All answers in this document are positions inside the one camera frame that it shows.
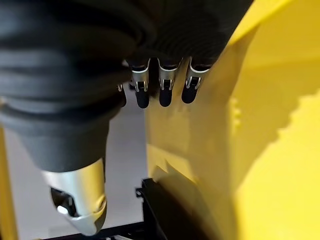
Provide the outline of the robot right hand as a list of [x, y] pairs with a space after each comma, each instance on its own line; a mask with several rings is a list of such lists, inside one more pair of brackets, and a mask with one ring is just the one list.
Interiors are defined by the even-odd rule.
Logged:
[[107, 213], [110, 120], [129, 83], [145, 109], [159, 92], [192, 103], [252, 5], [250, 0], [3, 0], [0, 122], [16, 132], [56, 211], [94, 236]]

